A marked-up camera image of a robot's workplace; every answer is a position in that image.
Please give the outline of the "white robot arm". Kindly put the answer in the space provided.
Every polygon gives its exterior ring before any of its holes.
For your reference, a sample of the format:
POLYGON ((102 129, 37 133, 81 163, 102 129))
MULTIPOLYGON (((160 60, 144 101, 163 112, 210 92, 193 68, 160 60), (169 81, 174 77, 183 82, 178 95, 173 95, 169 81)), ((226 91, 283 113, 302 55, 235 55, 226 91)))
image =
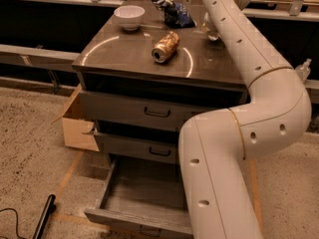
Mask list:
POLYGON ((249 0, 202 0, 245 83, 246 105, 189 119, 179 164, 194 239, 263 239, 239 167, 242 159, 283 149, 311 120, 303 82, 243 14, 249 0))

